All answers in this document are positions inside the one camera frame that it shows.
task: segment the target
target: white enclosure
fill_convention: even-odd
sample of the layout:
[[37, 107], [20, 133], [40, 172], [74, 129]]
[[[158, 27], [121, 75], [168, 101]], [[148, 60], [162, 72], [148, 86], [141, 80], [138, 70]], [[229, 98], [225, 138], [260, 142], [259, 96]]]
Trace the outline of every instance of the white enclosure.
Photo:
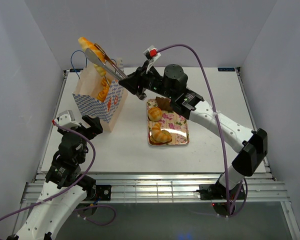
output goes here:
[[[98, 42], [125, 67], [143, 50], [183, 43], [205, 67], [241, 67], [257, 127], [268, 132], [268, 159], [285, 181], [300, 227], [300, 1], [289, 0], [0, 0], [0, 217], [20, 207], [36, 175], [63, 71]], [[75, 55], [76, 67], [84, 56]], [[186, 49], [156, 66], [197, 67]], [[0, 223], [11, 234], [15, 217]]]
[[[25, 0], [63, 70], [79, 49], [77, 39], [97, 40], [126, 67], [144, 62], [151, 45], [188, 44], [205, 67], [241, 66], [275, 0]], [[156, 66], [198, 66], [186, 49], [171, 49]], [[73, 64], [83, 66], [84, 57]]]

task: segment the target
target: white table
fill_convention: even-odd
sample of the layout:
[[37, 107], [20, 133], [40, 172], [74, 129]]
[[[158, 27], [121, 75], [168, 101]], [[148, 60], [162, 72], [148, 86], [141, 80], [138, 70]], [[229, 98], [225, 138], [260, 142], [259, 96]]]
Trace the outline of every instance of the white table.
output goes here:
[[[164, 67], [157, 67], [162, 75]], [[188, 75], [188, 87], [211, 103], [202, 72], [198, 67], [184, 67]], [[128, 67], [127, 74], [136, 68]], [[218, 72], [217, 68], [205, 68], [216, 107], [237, 123], [253, 128], [245, 99], [236, 72]], [[72, 96], [78, 77], [69, 73], [62, 93], [57, 113], [72, 110], [75, 119], [82, 122], [81, 114]], [[148, 98], [155, 94], [147, 91]], [[96, 160], [90, 173], [222, 173], [223, 155], [219, 137], [204, 127], [188, 122], [190, 143], [187, 146], [149, 146], [147, 134], [146, 100], [128, 94], [122, 112], [112, 133], [104, 132], [92, 140], [96, 148]], [[58, 150], [62, 135], [57, 128], [52, 129], [41, 171], [50, 168], [53, 155]], [[228, 165], [236, 153], [226, 145]], [[84, 171], [92, 159], [92, 150], [81, 164]], [[263, 162], [256, 170], [265, 173]]]

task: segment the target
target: floral tray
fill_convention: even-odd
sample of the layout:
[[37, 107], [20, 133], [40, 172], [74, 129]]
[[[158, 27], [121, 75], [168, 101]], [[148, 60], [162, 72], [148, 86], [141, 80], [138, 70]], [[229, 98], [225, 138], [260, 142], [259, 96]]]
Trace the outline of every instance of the floral tray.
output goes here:
[[146, 103], [148, 143], [151, 146], [187, 145], [190, 141], [187, 119], [176, 114], [175, 112], [168, 112], [165, 110], [162, 110], [162, 118], [159, 123], [161, 123], [161, 130], [167, 130], [171, 134], [172, 141], [162, 145], [154, 145], [150, 143], [151, 128], [156, 122], [151, 121], [148, 118], [148, 110], [157, 106], [158, 105], [155, 99], [149, 99]]

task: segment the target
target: croissant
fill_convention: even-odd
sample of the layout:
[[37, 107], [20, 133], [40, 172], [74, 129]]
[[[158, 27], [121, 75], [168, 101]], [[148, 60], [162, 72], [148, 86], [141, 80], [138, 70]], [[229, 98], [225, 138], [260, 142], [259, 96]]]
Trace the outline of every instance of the croissant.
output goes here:
[[172, 136], [168, 131], [161, 131], [160, 123], [157, 122], [152, 128], [151, 133], [154, 140], [160, 143], [167, 143], [172, 140]]
[[162, 118], [162, 111], [158, 107], [152, 107], [148, 111], [148, 117], [151, 121], [158, 122]]

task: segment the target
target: tongs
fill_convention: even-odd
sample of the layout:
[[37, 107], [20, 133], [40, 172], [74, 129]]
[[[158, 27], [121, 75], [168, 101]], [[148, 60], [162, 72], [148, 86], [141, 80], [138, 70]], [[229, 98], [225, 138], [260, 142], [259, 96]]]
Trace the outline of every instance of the tongs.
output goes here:
[[87, 48], [84, 54], [90, 62], [104, 68], [110, 75], [119, 81], [127, 78], [127, 75], [110, 59], [110, 57], [108, 57], [106, 52], [98, 44], [95, 43], [94, 46], [102, 53], [104, 59], [115, 69], [116, 72], [104, 64], [90, 48]]

